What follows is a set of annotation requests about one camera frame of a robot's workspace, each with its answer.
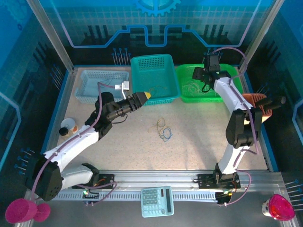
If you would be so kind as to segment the pale blue calculator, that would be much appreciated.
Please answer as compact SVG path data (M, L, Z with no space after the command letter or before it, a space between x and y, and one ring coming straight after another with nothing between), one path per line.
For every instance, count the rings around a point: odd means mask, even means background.
M172 216L174 201L170 186L145 188L141 190L143 218Z

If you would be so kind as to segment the teal plastic basket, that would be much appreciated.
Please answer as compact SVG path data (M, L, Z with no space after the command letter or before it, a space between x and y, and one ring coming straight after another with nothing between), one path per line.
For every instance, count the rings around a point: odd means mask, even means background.
M180 96L177 73L172 56L154 54L131 59L133 92L149 92L151 98L146 105L174 102Z

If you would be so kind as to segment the aluminium frame post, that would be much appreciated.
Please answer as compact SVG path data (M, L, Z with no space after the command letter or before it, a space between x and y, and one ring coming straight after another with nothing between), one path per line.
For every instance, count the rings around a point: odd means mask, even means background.
M261 41L267 34L275 17L277 16L278 12L280 11L284 1L285 0L273 0L273 2L271 3L271 5L266 13L265 19L262 21L262 24L255 32L255 34L251 40L251 43L248 45L248 47L246 49L246 52L245 52L246 60L244 58L241 60L241 63L239 65L239 70L238 70L239 72L244 73L246 71L248 63L252 59L252 57L255 54L256 50L258 49L259 45L261 44Z
M51 42L52 46L56 50L58 56L60 57L62 63L64 64L65 68L68 70L69 73L74 72L74 65L66 52L64 45L62 44L54 26L52 25L47 13L45 12L44 8L42 7L39 0L26 0L30 8L32 9L35 17L37 18L38 22L40 23L42 29L44 30L45 34L47 35L49 41Z

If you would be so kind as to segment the green plastic basket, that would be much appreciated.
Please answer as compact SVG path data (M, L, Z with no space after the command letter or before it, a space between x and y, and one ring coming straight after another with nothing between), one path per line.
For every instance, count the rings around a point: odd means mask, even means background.
M195 67L204 67L203 64L184 64L176 69L179 87L180 98L185 103L220 103L222 98L214 90L203 93L202 90L207 90L209 86L199 80L192 78Z

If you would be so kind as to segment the magenta glossy goblet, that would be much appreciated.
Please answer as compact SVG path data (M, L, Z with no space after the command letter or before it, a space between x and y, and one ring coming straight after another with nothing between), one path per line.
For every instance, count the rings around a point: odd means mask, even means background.
M275 220L289 221L295 217L291 203L282 195L274 194L262 204L261 212Z

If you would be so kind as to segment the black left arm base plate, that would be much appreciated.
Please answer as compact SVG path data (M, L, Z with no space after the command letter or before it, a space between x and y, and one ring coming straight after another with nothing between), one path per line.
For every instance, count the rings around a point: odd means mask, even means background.
M113 189L114 187L114 174L99 174L86 183L82 184L83 187L78 185L72 186L72 189Z

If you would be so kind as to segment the terracotta and beige utensil holder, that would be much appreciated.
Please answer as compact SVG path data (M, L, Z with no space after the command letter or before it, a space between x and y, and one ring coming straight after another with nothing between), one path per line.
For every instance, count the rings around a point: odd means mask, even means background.
M267 96L261 93L243 93L243 97L248 101L253 107L258 108L262 111L262 123L265 122L268 118L270 118L273 114L272 110L264 111L262 107L256 107L255 103L260 101Z

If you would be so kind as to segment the pink matte goblet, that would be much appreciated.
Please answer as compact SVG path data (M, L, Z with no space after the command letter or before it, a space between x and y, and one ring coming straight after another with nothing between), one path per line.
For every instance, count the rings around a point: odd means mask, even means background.
M48 204L37 205L35 202L26 199L17 199L13 201L5 212L5 219L11 224L23 223L30 220L36 222L45 221L51 213Z

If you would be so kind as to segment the pale blue plastic basket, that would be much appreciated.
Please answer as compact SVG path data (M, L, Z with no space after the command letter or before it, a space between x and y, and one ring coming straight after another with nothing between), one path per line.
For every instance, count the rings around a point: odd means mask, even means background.
M129 80L127 71L113 70L84 70L80 79L81 87L76 88L75 97L83 104L94 104L99 96L98 83L101 83L101 92L110 92L114 101L121 101L122 95L120 90L115 90L116 84Z

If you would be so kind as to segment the aluminium mounting rail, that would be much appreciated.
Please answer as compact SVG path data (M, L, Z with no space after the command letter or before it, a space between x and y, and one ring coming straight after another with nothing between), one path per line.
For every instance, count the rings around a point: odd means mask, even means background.
M212 174L212 170L151 170L151 171L100 171L100 174L114 174L118 191L139 191L146 187L160 187L169 185L173 191L197 191L198 184L194 183L198 174ZM267 170L242 170L238 172L241 189L244 191L251 183L249 192L274 192L283 191L285 184L280 172Z

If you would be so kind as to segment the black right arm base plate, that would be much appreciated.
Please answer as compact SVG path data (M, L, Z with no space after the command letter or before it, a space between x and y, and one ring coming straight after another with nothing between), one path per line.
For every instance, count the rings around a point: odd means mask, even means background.
M238 174L231 178L217 180L213 174L198 174L197 183L199 189L240 189Z

